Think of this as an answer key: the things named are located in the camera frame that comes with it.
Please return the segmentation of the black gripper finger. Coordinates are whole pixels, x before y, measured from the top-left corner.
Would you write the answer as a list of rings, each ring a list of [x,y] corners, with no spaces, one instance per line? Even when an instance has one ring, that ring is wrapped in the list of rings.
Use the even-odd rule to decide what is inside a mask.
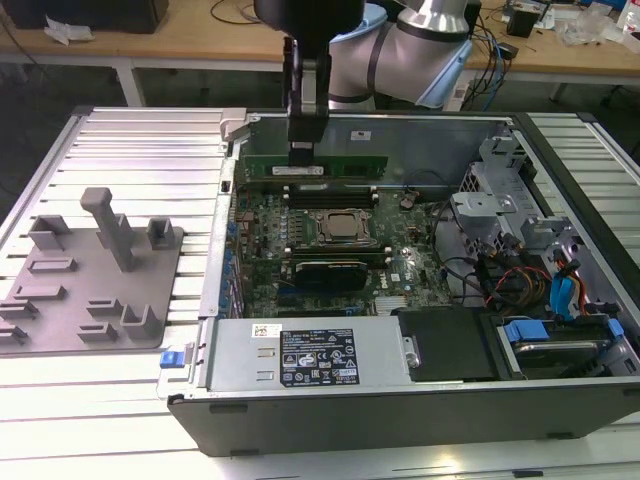
[[[332,60],[328,45],[305,51],[292,37],[284,40],[283,106],[287,114],[288,163],[310,166],[315,145],[323,139],[329,118]]]

